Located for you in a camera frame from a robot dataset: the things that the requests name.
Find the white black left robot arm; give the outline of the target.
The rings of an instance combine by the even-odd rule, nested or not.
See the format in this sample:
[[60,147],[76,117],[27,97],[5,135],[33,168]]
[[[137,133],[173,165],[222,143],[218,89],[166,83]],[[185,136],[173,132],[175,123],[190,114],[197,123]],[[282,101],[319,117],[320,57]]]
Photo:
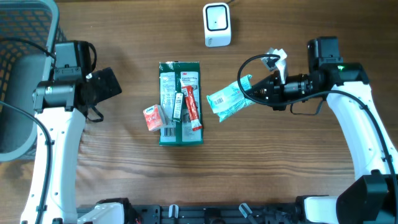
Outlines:
[[122,92],[111,68],[58,68],[34,92],[37,148],[21,223],[76,223],[78,149],[88,110]]

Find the black white small box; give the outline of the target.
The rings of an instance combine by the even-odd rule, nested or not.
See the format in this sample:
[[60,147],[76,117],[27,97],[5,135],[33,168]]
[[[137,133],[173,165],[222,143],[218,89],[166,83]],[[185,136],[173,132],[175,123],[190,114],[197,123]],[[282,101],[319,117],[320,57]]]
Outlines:
[[172,113],[172,120],[181,122],[182,118],[182,106],[183,106],[184,95],[181,92],[175,94],[174,109]]

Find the orange Kleenex tissue pack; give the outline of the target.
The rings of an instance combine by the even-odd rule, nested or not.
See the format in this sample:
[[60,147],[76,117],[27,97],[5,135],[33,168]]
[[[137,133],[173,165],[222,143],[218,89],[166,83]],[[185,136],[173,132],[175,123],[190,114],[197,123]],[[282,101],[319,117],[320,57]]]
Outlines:
[[144,109],[143,114],[149,131],[156,131],[167,125],[160,105],[153,105]]

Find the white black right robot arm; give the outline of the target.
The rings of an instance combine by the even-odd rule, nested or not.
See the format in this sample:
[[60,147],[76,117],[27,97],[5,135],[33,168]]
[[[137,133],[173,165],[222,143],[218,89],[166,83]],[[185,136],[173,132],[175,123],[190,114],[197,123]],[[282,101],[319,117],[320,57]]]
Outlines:
[[243,96],[273,110],[319,98],[336,116],[348,145],[355,181],[337,197],[299,196],[291,223],[396,223],[397,150],[377,113],[369,78],[359,63],[346,63],[336,37],[308,41],[308,73],[288,76],[285,54],[259,58],[270,75]]

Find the mint green wipes pack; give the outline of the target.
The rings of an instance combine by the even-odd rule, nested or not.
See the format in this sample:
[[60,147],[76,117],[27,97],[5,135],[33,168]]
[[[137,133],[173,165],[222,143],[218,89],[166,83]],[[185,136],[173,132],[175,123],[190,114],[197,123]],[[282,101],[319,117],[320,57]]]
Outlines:
[[219,122],[254,104],[252,100],[244,97],[237,81],[212,95],[207,95],[206,99],[212,112],[219,117]]

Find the green 3M gloves package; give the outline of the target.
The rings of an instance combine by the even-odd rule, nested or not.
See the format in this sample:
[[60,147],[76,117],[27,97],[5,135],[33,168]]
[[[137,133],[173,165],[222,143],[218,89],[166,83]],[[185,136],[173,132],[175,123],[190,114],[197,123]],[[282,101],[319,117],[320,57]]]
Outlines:
[[182,87],[187,85],[193,88],[199,122],[202,122],[200,64],[198,62],[159,63],[159,100],[167,122],[167,125],[160,129],[161,146],[189,146],[203,143],[203,129],[193,130],[185,100],[182,101],[180,121],[172,119],[176,94],[183,93]]

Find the red stick sachet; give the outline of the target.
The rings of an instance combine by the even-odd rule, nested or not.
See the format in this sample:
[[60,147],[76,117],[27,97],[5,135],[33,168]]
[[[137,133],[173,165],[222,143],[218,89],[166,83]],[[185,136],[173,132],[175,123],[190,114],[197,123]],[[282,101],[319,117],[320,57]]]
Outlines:
[[200,118],[198,114],[198,109],[196,106],[195,97],[193,94],[193,88],[191,85],[183,86],[182,93],[185,97],[186,106],[189,113],[189,118],[191,122],[191,127],[193,131],[200,130],[203,126],[200,123]]

